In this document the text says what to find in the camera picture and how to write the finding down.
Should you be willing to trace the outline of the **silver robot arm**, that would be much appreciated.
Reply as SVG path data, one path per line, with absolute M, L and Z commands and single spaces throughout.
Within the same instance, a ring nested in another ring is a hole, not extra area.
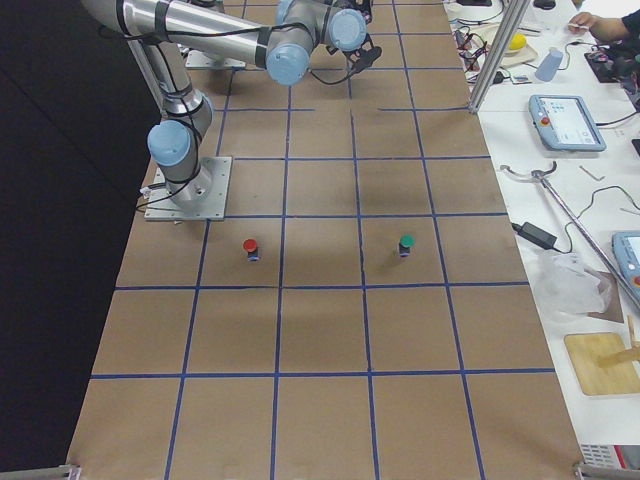
M 147 136 L 158 166 L 137 209 L 148 220 L 221 220 L 231 159 L 204 158 L 199 149 L 214 106 L 196 89 L 194 69 L 255 66 L 280 85 L 292 86 L 310 71 L 323 45 L 346 58 L 344 77 L 371 67 L 381 56 L 367 26 L 368 1 L 281 1 L 275 22 L 261 25 L 228 15 L 221 1 L 86 1 L 106 38 L 125 41 L 162 115 Z

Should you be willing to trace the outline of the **person's hand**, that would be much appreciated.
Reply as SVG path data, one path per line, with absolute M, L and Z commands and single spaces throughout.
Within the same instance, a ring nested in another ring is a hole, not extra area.
M 594 37 L 600 35 L 603 18 L 589 12 L 580 12 L 573 16 L 567 23 L 567 28 L 571 33 L 589 31 Z

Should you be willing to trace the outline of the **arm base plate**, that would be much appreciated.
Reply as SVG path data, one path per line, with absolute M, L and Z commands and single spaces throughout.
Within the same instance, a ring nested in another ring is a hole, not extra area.
M 167 189 L 164 175 L 157 167 L 154 183 L 161 187 L 150 192 L 149 205 L 142 207 L 144 218 L 147 221 L 222 221 L 232 162 L 229 156 L 201 158 L 200 172 L 184 189 L 177 184 Z
M 246 63 L 218 54 L 191 49 L 186 57 L 186 68 L 190 70 L 236 70 L 245 69 Z

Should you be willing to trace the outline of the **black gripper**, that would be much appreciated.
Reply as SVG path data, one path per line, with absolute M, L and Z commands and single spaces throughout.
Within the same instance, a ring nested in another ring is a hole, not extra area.
M 326 39 L 329 41 L 325 49 L 329 55 L 340 51 L 348 69 L 357 60 L 375 48 L 368 32 L 373 21 L 372 1 L 327 1 L 336 12 L 330 15 L 326 28 Z

